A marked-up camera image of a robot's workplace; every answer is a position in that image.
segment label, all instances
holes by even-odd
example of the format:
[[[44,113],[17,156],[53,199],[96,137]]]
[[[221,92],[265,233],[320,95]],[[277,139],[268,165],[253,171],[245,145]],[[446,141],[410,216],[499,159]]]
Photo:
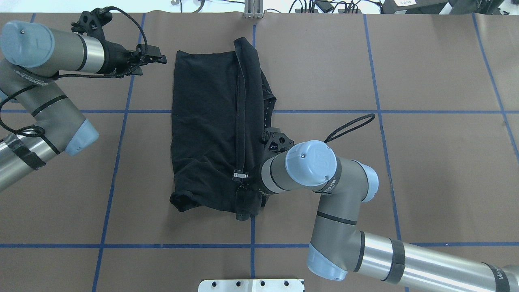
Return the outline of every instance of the label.
[[[394,2],[398,7],[416,5],[415,0],[394,0]]]

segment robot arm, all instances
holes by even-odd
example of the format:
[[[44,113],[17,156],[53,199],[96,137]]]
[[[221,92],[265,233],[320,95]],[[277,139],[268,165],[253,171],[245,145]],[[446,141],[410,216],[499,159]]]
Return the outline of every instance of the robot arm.
[[[267,160],[261,181],[266,194],[321,193],[307,261],[320,277],[341,281],[353,271],[424,291],[519,291],[519,266],[501,269],[357,230],[360,204],[374,197],[378,177],[323,142],[300,143]]]
[[[59,70],[123,77],[142,75],[141,65],[167,63],[158,47],[137,45],[135,51],[128,51],[105,40],[102,26],[112,19],[113,9],[118,8],[83,12],[79,21],[72,24],[73,32],[23,21],[12,21],[3,27],[0,45],[5,59],[0,61],[0,98],[4,101],[19,90],[35,86],[17,95],[16,100],[36,123],[33,129],[14,131],[0,140],[0,192],[61,152],[79,153],[99,136],[54,83],[65,76],[58,76]],[[38,129],[43,129],[44,134],[38,133]]]

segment black fabric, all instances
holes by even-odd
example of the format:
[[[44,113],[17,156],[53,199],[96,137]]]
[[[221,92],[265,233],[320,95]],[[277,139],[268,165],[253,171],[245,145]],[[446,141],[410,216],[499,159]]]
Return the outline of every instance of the black fabric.
[[[276,98],[256,49],[245,38],[234,45],[221,54],[177,52],[170,202],[179,211],[203,205],[255,216],[262,203],[261,194],[233,181],[233,172],[252,172],[262,162],[261,135]]]

